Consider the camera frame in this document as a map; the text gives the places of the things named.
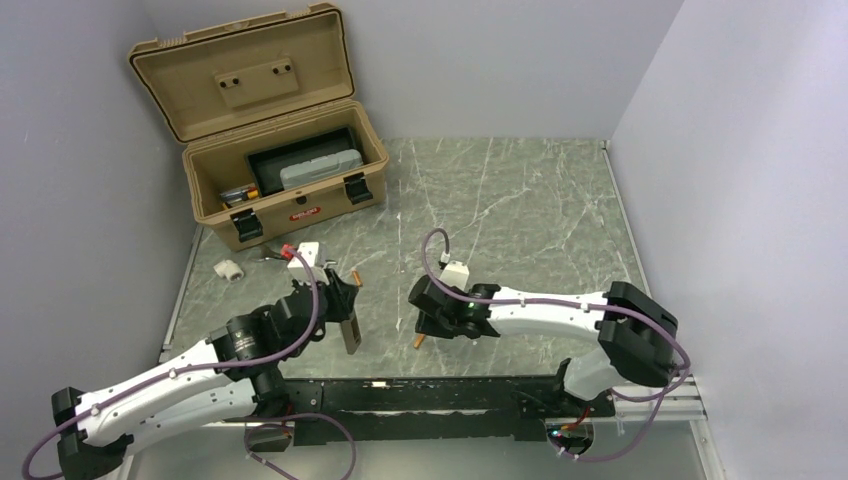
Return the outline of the pack of batteries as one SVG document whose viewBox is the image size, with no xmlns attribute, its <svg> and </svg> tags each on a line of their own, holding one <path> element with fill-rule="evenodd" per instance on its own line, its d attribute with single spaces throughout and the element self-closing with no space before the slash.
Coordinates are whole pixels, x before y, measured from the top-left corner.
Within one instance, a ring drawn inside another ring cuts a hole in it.
<svg viewBox="0 0 848 480">
<path fill-rule="evenodd" d="M 254 184 L 236 187 L 219 194 L 219 199 L 224 209 L 233 208 L 259 197 L 260 191 Z"/>
</svg>

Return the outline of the black tray in toolbox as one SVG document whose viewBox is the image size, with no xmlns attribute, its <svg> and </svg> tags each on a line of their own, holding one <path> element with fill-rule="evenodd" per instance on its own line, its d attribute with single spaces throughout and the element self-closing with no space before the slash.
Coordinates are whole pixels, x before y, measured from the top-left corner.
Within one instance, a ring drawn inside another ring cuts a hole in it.
<svg viewBox="0 0 848 480">
<path fill-rule="evenodd" d="M 297 141 L 248 153 L 246 163 L 260 194 L 269 196 L 286 191 L 279 178 L 282 168 L 348 149 L 358 150 L 365 164 L 364 154 L 350 127 L 324 131 Z"/>
</svg>

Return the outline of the white plastic pipe fitting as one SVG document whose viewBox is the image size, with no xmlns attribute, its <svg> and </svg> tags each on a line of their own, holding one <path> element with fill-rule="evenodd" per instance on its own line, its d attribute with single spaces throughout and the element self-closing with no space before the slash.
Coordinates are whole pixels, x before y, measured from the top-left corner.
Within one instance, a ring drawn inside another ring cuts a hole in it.
<svg viewBox="0 0 848 480">
<path fill-rule="evenodd" d="M 242 268 L 236 262 L 229 259 L 216 263 L 213 266 L 213 270 L 219 278 L 229 282 L 235 282 L 244 277 Z"/>
</svg>

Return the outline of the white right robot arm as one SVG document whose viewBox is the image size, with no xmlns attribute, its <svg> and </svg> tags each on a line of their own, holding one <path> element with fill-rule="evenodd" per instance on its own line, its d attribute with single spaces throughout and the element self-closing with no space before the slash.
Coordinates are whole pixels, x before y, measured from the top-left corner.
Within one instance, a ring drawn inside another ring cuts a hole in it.
<svg viewBox="0 0 848 480">
<path fill-rule="evenodd" d="M 416 332 L 429 337 L 542 335 L 592 342 L 551 388 L 552 404 L 564 415 L 626 381 L 664 388 L 676 370 L 677 319 L 627 282 L 614 281 L 604 292 L 554 295 L 498 284 L 464 292 L 422 276 L 408 301 L 419 311 Z"/>
</svg>

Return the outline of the white remote control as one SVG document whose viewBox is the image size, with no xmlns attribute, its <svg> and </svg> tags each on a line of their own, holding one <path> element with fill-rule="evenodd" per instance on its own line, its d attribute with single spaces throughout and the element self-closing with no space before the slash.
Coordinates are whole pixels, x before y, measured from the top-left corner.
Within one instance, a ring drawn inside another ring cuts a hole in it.
<svg viewBox="0 0 848 480">
<path fill-rule="evenodd" d="M 354 355 L 362 342 L 358 317 L 353 314 L 350 318 L 339 323 L 345 351 L 348 355 Z"/>
</svg>

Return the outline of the silver open-end wrench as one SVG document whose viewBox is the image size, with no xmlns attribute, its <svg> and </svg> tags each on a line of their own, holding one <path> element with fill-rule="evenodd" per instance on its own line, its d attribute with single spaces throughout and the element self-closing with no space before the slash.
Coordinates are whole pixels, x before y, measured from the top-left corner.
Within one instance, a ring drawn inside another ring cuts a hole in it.
<svg viewBox="0 0 848 480">
<path fill-rule="evenodd" d="M 255 252 L 256 262 L 266 262 L 266 261 L 282 261 L 289 262 L 291 260 L 291 256 L 288 252 L 282 249 L 272 249 L 270 246 L 266 244 L 259 245 Z"/>
</svg>

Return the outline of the tan plastic toolbox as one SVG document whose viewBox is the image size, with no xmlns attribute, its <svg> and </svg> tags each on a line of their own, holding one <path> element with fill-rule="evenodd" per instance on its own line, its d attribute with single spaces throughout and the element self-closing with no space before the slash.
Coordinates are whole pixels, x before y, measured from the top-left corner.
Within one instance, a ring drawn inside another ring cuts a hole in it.
<svg viewBox="0 0 848 480">
<path fill-rule="evenodd" d="M 128 61 L 184 147 L 196 222 L 229 249 L 384 201 L 389 155 L 355 98 L 339 7 L 323 2 L 142 42 Z M 256 186 L 248 153 L 342 127 L 352 129 L 363 166 L 223 208 L 221 192 Z"/>
</svg>

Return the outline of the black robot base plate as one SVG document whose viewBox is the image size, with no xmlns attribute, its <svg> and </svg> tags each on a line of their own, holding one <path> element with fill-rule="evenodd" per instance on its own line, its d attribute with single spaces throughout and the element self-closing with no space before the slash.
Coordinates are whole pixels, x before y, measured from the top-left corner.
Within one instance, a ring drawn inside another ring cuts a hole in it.
<svg viewBox="0 0 848 480">
<path fill-rule="evenodd" d="M 324 414 L 345 427 L 308 418 L 293 427 L 297 446 L 343 441 L 547 438 L 546 426 L 576 419 L 611 418 L 610 393 L 583 402 L 557 391 L 552 375 L 296 379 L 246 414 L 249 421 L 285 415 Z"/>
</svg>

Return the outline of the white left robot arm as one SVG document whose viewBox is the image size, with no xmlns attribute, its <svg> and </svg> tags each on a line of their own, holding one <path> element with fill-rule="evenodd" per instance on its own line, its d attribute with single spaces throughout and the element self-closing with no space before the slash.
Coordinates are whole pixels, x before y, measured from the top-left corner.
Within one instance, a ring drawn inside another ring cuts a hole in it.
<svg viewBox="0 0 848 480">
<path fill-rule="evenodd" d="M 301 392 L 280 363 L 324 338 L 329 323 L 354 321 L 359 288 L 331 268 L 317 284 L 293 281 L 273 304 L 232 317 L 194 346 L 128 381 L 99 391 L 67 387 L 51 397 L 57 454 L 67 479 L 98 479 L 148 445 L 220 420 L 272 420 Z"/>
</svg>

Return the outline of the grey plastic case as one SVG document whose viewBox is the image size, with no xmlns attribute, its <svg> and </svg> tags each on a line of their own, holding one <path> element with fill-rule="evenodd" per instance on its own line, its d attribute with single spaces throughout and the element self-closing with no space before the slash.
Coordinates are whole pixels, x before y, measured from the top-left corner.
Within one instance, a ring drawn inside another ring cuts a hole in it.
<svg viewBox="0 0 848 480">
<path fill-rule="evenodd" d="M 364 164 L 361 153 L 348 149 L 300 162 L 280 170 L 279 178 L 284 190 L 333 177 Z"/>
</svg>

